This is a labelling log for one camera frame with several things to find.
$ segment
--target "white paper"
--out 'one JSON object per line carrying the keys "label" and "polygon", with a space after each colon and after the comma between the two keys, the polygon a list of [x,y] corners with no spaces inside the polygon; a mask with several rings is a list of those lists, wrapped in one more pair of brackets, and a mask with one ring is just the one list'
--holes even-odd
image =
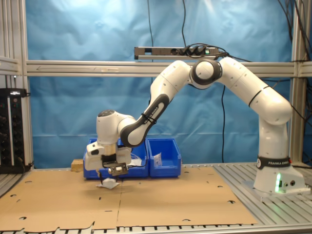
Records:
{"label": "white paper", "polygon": [[154,156],[154,167],[161,167],[162,161],[161,161],[161,153]]}
{"label": "white paper", "polygon": [[103,180],[102,184],[97,184],[97,187],[103,187],[103,188],[107,188],[107,189],[113,189],[114,187],[116,187],[119,183],[116,182],[115,179],[111,179],[111,178],[106,178],[105,180]]}

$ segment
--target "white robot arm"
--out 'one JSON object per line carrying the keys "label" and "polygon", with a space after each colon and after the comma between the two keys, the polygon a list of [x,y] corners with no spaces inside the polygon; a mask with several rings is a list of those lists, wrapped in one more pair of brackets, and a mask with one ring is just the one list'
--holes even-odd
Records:
{"label": "white robot arm", "polygon": [[[292,115],[289,102],[232,58],[223,58],[220,62],[204,59],[193,67],[182,61],[173,62],[152,83],[151,102],[138,120],[113,110],[99,113],[98,139],[87,146],[85,168],[108,167],[112,175],[126,174],[131,148],[145,140],[150,128],[183,86],[207,89],[215,81],[224,84],[259,114],[259,170],[255,188],[278,193],[305,187],[303,176],[290,165],[288,157],[286,123]],[[117,145],[119,137],[123,147]]]}

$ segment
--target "white cloth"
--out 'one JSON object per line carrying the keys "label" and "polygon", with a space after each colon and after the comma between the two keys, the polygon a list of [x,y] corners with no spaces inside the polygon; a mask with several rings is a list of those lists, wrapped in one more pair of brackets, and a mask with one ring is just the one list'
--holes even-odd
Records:
{"label": "white cloth", "polygon": [[115,179],[106,178],[103,180],[103,184],[97,184],[97,187],[103,187],[107,189],[113,189],[116,187],[119,183],[116,182]]}

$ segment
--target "small wooden block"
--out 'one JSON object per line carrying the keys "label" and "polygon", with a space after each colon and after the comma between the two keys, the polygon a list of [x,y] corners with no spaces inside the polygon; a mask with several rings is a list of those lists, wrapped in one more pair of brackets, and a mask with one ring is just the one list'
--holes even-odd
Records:
{"label": "small wooden block", "polygon": [[83,159],[74,159],[71,167],[72,172],[82,172],[83,171]]}

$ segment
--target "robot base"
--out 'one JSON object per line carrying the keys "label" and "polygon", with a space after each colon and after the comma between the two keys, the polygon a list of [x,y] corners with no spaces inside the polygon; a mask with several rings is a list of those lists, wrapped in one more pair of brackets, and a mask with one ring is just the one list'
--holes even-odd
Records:
{"label": "robot base", "polygon": [[261,201],[268,197],[311,193],[303,175],[292,166],[258,169],[255,181],[245,181],[243,185]]}

